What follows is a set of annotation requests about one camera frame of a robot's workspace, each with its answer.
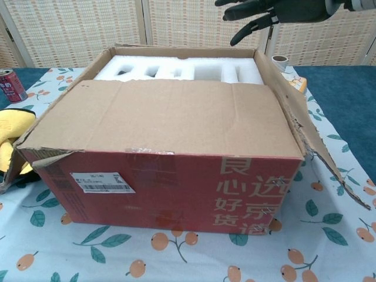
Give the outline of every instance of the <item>open cardboard box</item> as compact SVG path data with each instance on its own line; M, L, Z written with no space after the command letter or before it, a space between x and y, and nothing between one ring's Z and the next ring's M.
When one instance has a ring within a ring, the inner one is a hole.
M265 85L92 80L115 55L254 58ZM370 208L307 112L303 94L259 51L114 46L16 149L75 222L264 234L307 154Z

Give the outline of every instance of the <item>small cup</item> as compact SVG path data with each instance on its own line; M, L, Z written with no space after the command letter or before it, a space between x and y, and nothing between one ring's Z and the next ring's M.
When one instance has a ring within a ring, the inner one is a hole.
M276 55L271 57L271 61L276 65L276 67L281 71L284 72L286 70L288 64L288 57Z

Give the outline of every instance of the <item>soda can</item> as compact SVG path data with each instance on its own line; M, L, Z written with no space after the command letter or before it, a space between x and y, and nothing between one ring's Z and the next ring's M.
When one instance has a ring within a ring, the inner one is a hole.
M11 103L26 100L28 95L12 69L0 69L0 89Z

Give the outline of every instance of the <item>tablecloth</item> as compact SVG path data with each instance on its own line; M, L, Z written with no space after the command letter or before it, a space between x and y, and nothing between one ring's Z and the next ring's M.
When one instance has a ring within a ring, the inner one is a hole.
M11 107L40 116L82 71L50 69L26 101ZM73 223L43 181L14 185L0 195L0 282L376 282L376 187L310 91L305 95L339 170L371 211L314 155L306 157L265 236Z

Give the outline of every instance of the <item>robotic hand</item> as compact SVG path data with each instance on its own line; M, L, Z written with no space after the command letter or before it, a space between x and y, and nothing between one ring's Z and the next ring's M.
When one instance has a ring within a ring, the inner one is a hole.
M321 22L330 18L344 4L349 11L376 9L376 0L216 0L216 6L238 5L224 12L224 21L236 21L267 13L244 26L233 37L231 46L238 44L252 32L284 22Z

